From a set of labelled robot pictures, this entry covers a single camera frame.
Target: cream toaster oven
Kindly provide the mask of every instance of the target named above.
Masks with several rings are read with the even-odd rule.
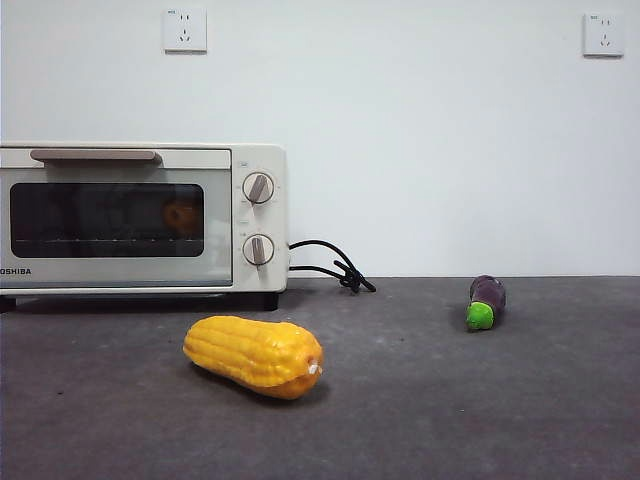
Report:
[[[277,146],[4,143],[0,195],[4,309],[21,295],[257,292],[277,302],[286,287]]]

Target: wall outlet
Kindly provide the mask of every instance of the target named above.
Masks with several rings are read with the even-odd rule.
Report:
[[[169,8],[164,12],[164,51],[206,52],[207,11],[203,8]]]
[[[595,57],[624,55],[624,23],[622,15],[588,13],[584,16],[582,53]]]

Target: oven knob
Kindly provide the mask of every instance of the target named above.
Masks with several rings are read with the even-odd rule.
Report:
[[[273,257],[273,242],[264,235],[252,235],[244,242],[244,258],[253,265],[264,265]]]
[[[273,180],[265,173],[252,173],[244,179],[242,190],[251,203],[264,203],[273,195]]]

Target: black cable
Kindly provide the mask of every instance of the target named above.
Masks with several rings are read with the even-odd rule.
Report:
[[[324,240],[303,240],[302,242],[297,242],[292,245],[289,245],[289,250],[293,250],[294,248],[304,247],[307,245],[321,245],[323,247],[330,248],[334,252],[336,252],[340,257],[346,262],[346,265],[339,260],[335,260],[333,264],[344,270],[344,275],[333,272],[331,270],[327,270],[326,268],[316,267],[314,265],[294,265],[289,267],[289,270],[312,270],[315,272],[322,272],[327,275],[331,275],[332,277],[336,277],[340,280],[340,285],[343,287],[349,287],[353,293],[358,293],[360,291],[360,285],[364,285],[367,290],[370,292],[375,292],[376,287],[369,282],[364,275],[358,271],[358,269],[353,265],[349,257],[347,257],[342,250],[340,250],[335,245],[330,244],[329,242],[325,242]]]

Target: corn cob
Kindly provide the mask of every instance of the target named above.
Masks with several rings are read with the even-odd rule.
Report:
[[[205,318],[189,329],[183,351],[206,370],[289,400],[309,391],[322,373],[322,347],[311,332],[288,322]]]

